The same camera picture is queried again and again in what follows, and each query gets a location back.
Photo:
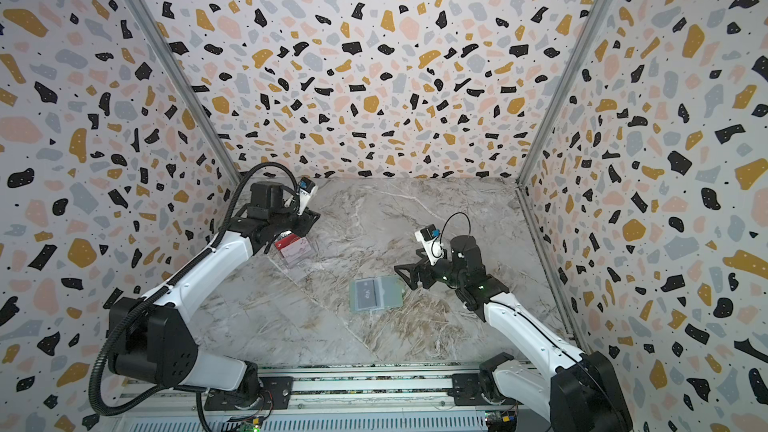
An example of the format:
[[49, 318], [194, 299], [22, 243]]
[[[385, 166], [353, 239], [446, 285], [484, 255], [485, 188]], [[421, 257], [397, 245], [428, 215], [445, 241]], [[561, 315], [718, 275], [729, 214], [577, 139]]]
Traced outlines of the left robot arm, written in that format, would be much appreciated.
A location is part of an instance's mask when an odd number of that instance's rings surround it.
[[248, 203], [213, 244], [160, 286], [116, 302], [104, 353], [109, 371], [159, 390], [219, 391], [237, 407], [255, 402], [262, 389], [257, 365], [201, 350], [189, 325], [195, 311], [239, 266], [267, 252], [281, 236], [303, 237], [311, 230], [320, 217], [308, 207], [315, 191], [308, 177], [296, 188], [273, 181], [252, 184]]

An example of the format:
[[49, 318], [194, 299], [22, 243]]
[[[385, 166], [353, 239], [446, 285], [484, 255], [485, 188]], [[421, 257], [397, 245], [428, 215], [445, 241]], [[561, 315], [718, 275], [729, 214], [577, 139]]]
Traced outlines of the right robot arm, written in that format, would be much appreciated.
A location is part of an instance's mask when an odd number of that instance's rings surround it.
[[471, 235], [445, 242], [428, 226], [415, 232], [418, 262], [395, 266], [415, 290], [436, 283], [451, 288], [464, 307], [504, 335], [522, 360], [499, 353], [478, 371], [482, 398], [521, 403], [554, 431], [630, 431], [633, 420], [610, 360], [586, 353], [535, 318], [499, 279], [490, 275]]

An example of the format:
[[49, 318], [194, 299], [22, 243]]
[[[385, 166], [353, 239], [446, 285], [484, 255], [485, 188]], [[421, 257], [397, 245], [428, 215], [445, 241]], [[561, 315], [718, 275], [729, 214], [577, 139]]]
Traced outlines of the grey VIP card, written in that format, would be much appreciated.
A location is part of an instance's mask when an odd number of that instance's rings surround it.
[[355, 311], [377, 310], [383, 306], [383, 295], [378, 279], [361, 279], [352, 284], [352, 308]]

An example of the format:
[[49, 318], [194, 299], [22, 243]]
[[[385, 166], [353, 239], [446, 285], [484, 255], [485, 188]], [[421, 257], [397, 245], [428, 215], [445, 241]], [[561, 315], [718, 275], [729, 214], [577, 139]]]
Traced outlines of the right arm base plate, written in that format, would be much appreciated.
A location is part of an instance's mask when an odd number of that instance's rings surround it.
[[456, 373], [447, 392], [456, 406], [504, 406], [521, 403], [521, 394], [503, 393], [484, 372]]

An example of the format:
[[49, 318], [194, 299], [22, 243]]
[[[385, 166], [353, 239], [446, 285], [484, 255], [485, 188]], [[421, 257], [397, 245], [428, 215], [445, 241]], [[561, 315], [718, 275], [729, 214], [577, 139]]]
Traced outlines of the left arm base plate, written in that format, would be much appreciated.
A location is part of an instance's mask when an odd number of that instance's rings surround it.
[[292, 396], [294, 379], [291, 376], [259, 377], [246, 381], [233, 391], [212, 389], [205, 399], [205, 412], [232, 411], [254, 414], [288, 408]]

